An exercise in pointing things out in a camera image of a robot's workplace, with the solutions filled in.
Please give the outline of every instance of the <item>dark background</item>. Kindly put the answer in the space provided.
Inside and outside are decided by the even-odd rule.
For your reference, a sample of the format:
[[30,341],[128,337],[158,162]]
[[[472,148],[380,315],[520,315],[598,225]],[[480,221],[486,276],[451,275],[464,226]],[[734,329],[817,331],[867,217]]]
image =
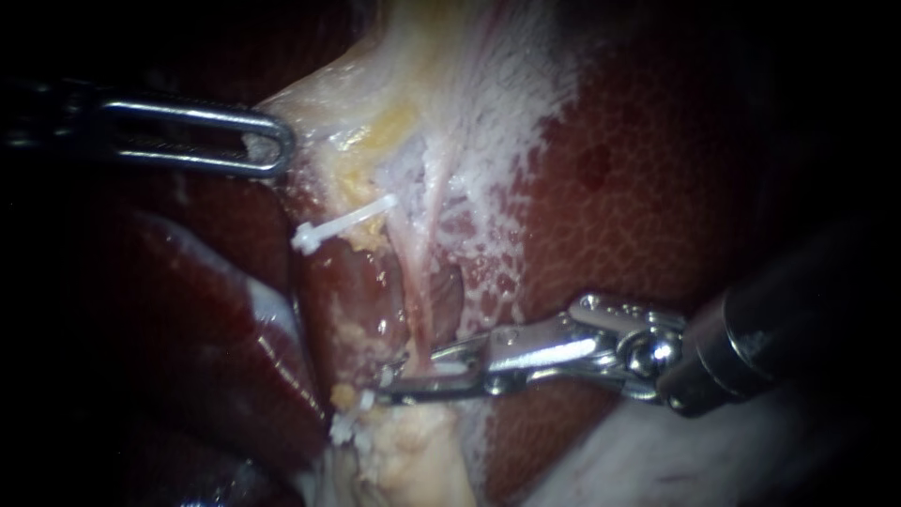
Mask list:
[[[148,66],[183,58],[197,43],[227,38],[243,23],[272,23],[282,7],[264,4],[265,9],[253,2],[212,8],[171,0],[118,8],[21,3],[0,22],[0,70],[140,84]],[[761,103],[759,114],[771,128],[773,145],[783,147],[776,151],[790,156],[799,140],[807,146],[808,162],[792,192],[794,206],[784,210],[784,230],[776,242],[856,210],[894,215],[898,199],[892,184],[898,165],[895,99],[887,77],[897,65],[897,57],[888,55],[891,16],[863,3],[825,4],[733,1],[709,10],[724,31],[748,40],[734,48],[736,78],[774,99]],[[80,186],[98,176],[0,161],[10,280],[5,284],[5,413],[13,425],[7,430],[14,458],[8,464],[17,469],[6,494],[38,504],[72,499],[117,504],[121,414],[132,410],[130,397],[115,381],[115,362],[84,347],[90,329],[80,325],[67,292],[67,251],[79,245],[78,214],[72,210]],[[887,251],[893,251],[894,232],[894,227],[885,231]],[[880,300],[894,301],[895,277],[885,268],[872,291]],[[884,420],[882,408],[892,405],[885,387],[893,385],[888,375],[897,332],[893,315],[859,307],[859,300],[849,295],[848,305],[869,325],[864,336],[849,340],[842,351],[847,370],[836,375],[842,395],[853,397],[848,409],[867,411],[876,423]],[[791,504],[878,499],[891,487],[888,478],[896,467],[895,438],[888,435],[874,430],[839,465],[793,493]]]

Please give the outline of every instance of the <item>white clip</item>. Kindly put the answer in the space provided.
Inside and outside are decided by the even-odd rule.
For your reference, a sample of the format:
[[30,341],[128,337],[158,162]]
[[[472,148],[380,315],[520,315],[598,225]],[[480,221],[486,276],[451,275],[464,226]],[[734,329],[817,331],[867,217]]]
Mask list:
[[304,255],[310,255],[319,249],[319,245],[326,239],[337,236],[338,233],[344,231],[348,227],[373,217],[379,213],[388,211],[397,205],[397,197],[393,193],[388,193],[382,197],[375,199],[368,205],[355,209],[342,217],[338,217],[330,222],[323,223],[317,227],[309,222],[302,223],[298,226],[297,232],[291,238],[291,246],[295,250],[300,249]]

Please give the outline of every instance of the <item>white plastic clip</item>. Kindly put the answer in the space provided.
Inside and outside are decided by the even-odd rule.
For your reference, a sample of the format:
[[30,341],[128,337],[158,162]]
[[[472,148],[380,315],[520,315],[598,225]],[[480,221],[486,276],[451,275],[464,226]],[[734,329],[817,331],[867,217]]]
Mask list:
[[302,223],[298,226],[297,232],[291,238],[291,246],[300,249],[304,255],[310,255],[319,249],[319,245],[326,239],[337,236],[344,229],[360,223],[370,217],[373,217],[384,211],[388,211],[397,205],[397,197],[393,193],[383,195],[375,199],[368,205],[355,209],[342,217],[338,217],[330,222],[323,223],[317,227],[309,222]]

